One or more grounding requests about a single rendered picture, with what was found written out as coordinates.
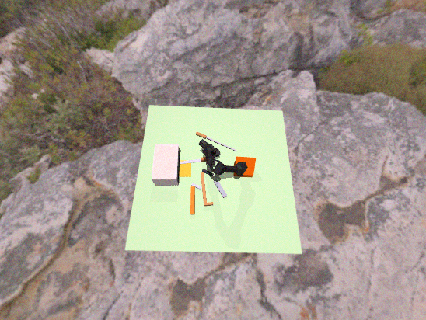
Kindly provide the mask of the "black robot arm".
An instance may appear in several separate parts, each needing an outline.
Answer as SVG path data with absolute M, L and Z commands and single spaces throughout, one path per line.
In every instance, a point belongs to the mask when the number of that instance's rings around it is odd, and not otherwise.
M 221 154 L 217 148 L 215 148 L 213 145 L 210 145 L 203 139 L 199 142 L 199 145 L 203 148 L 202 152 L 206 157 L 206 163 L 209 165 L 210 170 L 216 175 L 221 175 L 224 172 L 234 172 L 236 175 L 242 176 L 248 168 L 245 162 L 238 162 L 235 166 L 224 165 L 219 160 L 214 160 L 215 157 L 218 157 Z M 212 153 L 214 153 L 214 157 L 212 157 Z M 213 161 L 218 162 L 214 169 L 212 166 Z

